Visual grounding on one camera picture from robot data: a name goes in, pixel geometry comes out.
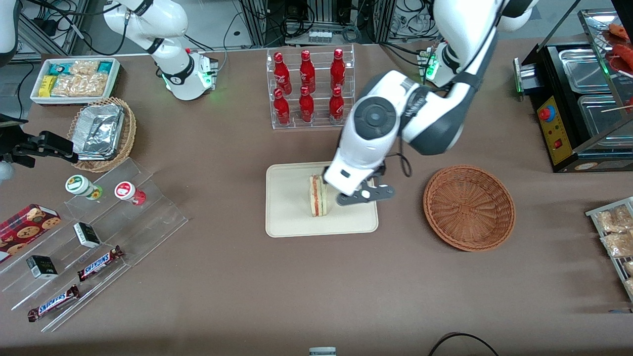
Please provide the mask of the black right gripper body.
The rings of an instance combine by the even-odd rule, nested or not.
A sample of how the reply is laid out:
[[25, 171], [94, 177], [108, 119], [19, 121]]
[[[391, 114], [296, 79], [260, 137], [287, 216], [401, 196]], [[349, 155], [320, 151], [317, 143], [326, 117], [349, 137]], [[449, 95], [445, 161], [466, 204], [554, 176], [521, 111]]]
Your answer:
[[34, 168], [35, 159], [33, 135], [25, 133], [23, 124], [29, 120], [17, 119], [8, 115], [0, 116], [0, 155], [1, 160], [9, 164], [19, 164], [27, 168]]

